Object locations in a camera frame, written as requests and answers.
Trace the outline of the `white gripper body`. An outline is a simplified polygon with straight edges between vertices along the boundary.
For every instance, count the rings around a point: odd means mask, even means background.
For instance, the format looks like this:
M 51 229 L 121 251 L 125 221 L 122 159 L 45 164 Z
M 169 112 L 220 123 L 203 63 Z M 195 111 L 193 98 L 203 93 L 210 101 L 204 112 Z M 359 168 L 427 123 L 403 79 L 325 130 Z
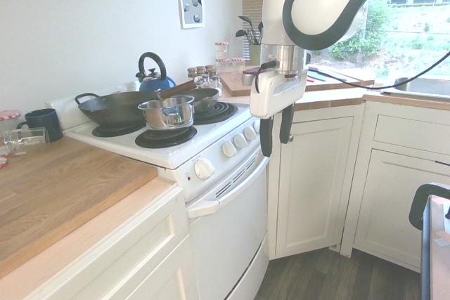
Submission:
M 253 83 L 250 94 L 250 113 L 253 117 L 268 119 L 299 100 L 306 89 L 307 70 L 284 75 L 275 70 L 258 76 L 258 88 Z

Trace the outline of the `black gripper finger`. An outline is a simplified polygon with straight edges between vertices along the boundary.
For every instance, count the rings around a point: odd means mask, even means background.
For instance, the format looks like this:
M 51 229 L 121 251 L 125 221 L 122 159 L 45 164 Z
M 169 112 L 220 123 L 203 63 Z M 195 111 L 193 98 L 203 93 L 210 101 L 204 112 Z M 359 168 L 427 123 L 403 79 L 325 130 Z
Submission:
M 295 104 L 285 107 L 282 111 L 281 127 L 279 133 L 279 140 L 282 144 L 287 144 L 290 137 L 290 130 L 295 113 Z
M 272 153 L 273 125 L 274 125 L 274 117 L 270 117 L 268 119 L 260 119 L 259 138 L 262 154 L 265 157 L 270 157 Z

